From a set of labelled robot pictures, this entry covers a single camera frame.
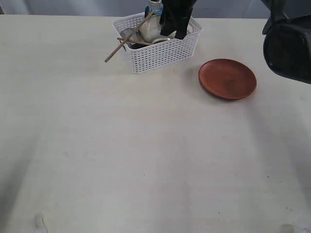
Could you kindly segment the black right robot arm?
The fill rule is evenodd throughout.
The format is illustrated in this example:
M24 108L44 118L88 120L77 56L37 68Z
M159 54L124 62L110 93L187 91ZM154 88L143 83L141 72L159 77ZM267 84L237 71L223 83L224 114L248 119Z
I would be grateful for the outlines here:
M192 14L194 0L164 0L160 17L160 34L184 39ZM275 74L303 83L311 82L311 17L288 18L284 13L285 1L265 0L270 10L262 34L263 55Z

